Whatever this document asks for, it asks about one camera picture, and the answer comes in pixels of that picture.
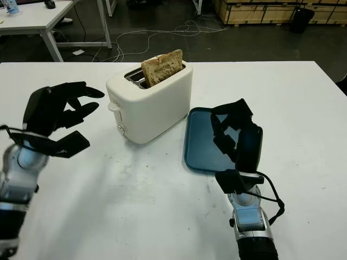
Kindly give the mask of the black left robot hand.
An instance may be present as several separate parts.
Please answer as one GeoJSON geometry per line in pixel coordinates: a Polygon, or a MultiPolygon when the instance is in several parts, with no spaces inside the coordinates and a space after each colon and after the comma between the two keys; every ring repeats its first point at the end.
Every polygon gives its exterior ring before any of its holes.
{"type": "Polygon", "coordinates": [[[98,107],[97,102],[82,105],[78,98],[103,98],[105,94],[88,87],[85,81],[66,82],[34,91],[23,116],[23,129],[45,137],[59,128],[70,128],[84,121],[98,107]]]}

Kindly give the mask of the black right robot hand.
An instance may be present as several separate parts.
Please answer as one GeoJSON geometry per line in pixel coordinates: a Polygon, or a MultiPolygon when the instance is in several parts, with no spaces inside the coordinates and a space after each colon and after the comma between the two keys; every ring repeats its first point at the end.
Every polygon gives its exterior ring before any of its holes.
{"type": "Polygon", "coordinates": [[[213,142],[238,171],[255,173],[260,161],[263,130],[252,121],[244,99],[211,109],[213,142]]]}

